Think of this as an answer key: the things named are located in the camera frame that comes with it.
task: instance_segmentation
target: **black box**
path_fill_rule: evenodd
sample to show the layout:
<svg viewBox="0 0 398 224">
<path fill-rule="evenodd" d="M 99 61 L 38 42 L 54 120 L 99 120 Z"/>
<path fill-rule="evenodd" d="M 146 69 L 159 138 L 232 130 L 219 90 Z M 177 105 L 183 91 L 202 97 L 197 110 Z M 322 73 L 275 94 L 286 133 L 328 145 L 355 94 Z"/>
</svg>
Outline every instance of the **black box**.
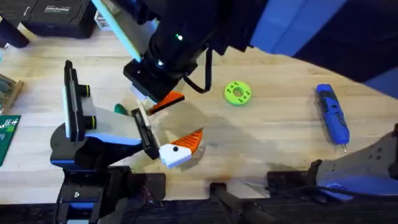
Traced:
<svg viewBox="0 0 398 224">
<path fill-rule="evenodd" d="M 89 38 L 96 8 L 90 0 L 36 0 L 25 10 L 22 24 L 44 37 Z"/>
</svg>

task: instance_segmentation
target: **screwdriver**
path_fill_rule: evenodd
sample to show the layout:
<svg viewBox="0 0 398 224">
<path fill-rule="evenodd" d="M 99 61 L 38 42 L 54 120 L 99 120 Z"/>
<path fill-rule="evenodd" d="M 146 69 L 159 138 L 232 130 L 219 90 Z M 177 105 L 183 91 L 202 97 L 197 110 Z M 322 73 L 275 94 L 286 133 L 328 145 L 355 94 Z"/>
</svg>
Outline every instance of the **screwdriver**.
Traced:
<svg viewBox="0 0 398 224">
<path fill-rule="evenodd" d="M 349 143 L 349 129 L 335 92 L 329 84 L 319 84 L 316 91 L 323 113 L 323 120 L 332 143 L 341 145 L 344 151 L 347 152 L 346 145 Z"/>
</svg>

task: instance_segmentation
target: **orange and white object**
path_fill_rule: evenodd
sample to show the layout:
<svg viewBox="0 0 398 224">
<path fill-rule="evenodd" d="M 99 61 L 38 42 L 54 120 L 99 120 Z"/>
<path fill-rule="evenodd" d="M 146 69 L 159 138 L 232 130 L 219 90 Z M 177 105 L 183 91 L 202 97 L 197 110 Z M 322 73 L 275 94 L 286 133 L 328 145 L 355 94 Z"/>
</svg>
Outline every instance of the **orange and white object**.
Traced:
<svg viewBox="0 0 398 224">
<path fill-rule="evenodd" d="M 165 144 L 160 147 L 159 154 L 162 163 L 171 169 L 191 159 L 192 154 L 198 149 L 202 138 L 202 129 Z"/>
</svg>

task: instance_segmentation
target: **orange object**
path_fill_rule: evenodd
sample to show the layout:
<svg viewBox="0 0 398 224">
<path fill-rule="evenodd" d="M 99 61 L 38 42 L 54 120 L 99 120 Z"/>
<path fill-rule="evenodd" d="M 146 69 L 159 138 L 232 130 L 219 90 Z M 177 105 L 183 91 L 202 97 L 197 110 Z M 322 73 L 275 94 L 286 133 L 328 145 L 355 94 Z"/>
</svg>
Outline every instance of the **orange object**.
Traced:
<svg viewBox="0 0 398 224">
<path fill-rule="evenodd" d="M 187 147 L 191 149 L 191 153 L 193 154 L 197 149 L 201 141 L 203 128 L 198 129 L 192 132 L 189 135 L 186 135 L 180 139 L 177 139 L 170 144 L 174 144 L 176 146 Z"/>
<path fill-rule="evenodd" d="M 184 94 L 179 93 L 177 91 L 171 91 L 162 101 L 157 103 L 155 106 L 153 106 L 147 112 L 149 115 L 152 115 L 166 107 L 169 107 L 175 103 L 183 101 L 184 99 L 185 99 Z"/>
</svg>

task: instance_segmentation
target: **light wood surface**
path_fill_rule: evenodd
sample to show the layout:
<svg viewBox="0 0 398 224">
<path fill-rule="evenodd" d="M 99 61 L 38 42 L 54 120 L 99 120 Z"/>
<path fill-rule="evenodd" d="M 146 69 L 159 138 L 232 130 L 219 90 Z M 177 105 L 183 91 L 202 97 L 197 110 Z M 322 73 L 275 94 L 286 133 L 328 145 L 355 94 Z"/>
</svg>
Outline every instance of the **light wood surface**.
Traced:
<svg viewBox="0 0 398 224">
<path fill-rule="evenodd" d="M 22 119 L 0 167 L 0 203 L 56 199 L 63 174 L 50 164 L 49 141 L 63 122 L 66 59 L 77 69 L 79 82 L 90 85 L 96 106 L 113 110 L 116 103 L 134 104 L 131 84 L 122 74 L 131 58 L 111 32 L 97 31 L 90 40 L 39 38 L 25 49 L 7 49 L 0 73 L 25 85 L 11 109 Z M 192 78 L 203 84 L 204 57 L 199 64 Z M 229 49 L 224 57 L 215 55 L 213 65 L 209 93 L 200 95 L 181 83 L 177 90 L 186 100 L 152 118 L 161 141 L 204 127 L 203 145 L 194 158 L 171 170 L 144 153 L 118 162 L 134 172 L 165 172 L 167 199 L 207 198 L 214 180 L 229 181 L 240 197 L 255 197 L 245 186 L 264 184 L 267 171 L 304 170 L 316 159 L 343 156 L 342 148 L 328 143 L 320 121 L 314 97 L 319 83 L 332 84 L 343 107 L 351 131 L 348 152 L 375 142 L 398 120 L 398 100 L 292 58 Z M 246 106 L 223 99 L 225 85 L 233 80 L 251 87 Z"/>
</svg>

